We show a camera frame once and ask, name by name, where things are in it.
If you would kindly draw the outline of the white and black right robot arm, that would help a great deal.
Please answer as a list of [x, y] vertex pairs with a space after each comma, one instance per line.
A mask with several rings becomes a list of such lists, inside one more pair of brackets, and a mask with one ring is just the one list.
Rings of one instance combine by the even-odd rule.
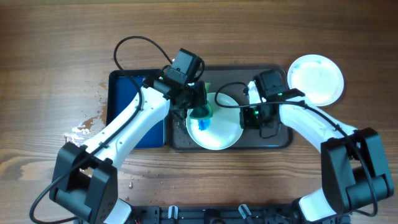
[[244, 85], [256, 120], [274, 115], [296, 130], [321, 155], [322, 186], [299, 199], [307, 223], [356, 212], [373, 217], [378, 203], [394, 194], [381, 137], [372, 128], [356, 129], [331, 117], [302, 91], [286, 89], [276, 70], [266, 70]]

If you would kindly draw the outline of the white plate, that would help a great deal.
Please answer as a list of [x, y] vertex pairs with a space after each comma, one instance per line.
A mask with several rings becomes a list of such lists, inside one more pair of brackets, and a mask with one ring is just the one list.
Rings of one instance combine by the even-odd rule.
[[213, 109], [213, 116], [205, 120], [205, 129], [201, 130], [199, 120], [191, 119], [188, 111], [186, 128], [189, 136], [200, 147], [209, 150], [222, 150], [231, 147], [243, 133], [240, 125], [240, 109], [224, 108], [215, 103], [216, 93], [208, 93], [207, 100]]
[[289, 88], [296, 88], [316, 106], [328, 106], [342, 96], [345, 81], [335, 62], [317, 54], [296, 59], [287, 72]]

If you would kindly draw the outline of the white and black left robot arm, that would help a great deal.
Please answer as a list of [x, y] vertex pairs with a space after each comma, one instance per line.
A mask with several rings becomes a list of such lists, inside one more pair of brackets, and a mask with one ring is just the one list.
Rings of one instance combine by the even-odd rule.
[[127, 223], [133, 208], [118, 196], [118, 171], [169, 111], [206, 104], [204, 67], [199, 56], [180, 49], [171, 66], [145, 77], [135, 98], [100, 133], [81, 146], [66, 142], [57, 155], [50, 200], [83, 223]]

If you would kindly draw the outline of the green and yellow sponge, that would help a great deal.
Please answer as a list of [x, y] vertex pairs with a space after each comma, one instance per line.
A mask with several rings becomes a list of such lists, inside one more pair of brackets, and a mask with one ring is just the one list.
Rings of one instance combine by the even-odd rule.
[[188, 112], [188, 117], [190, 119], [206, 120], [213, 116], [213, 107], [207, 99], [209, 85], [209, 83], [198, 81], [190, 86], [190, 111]]

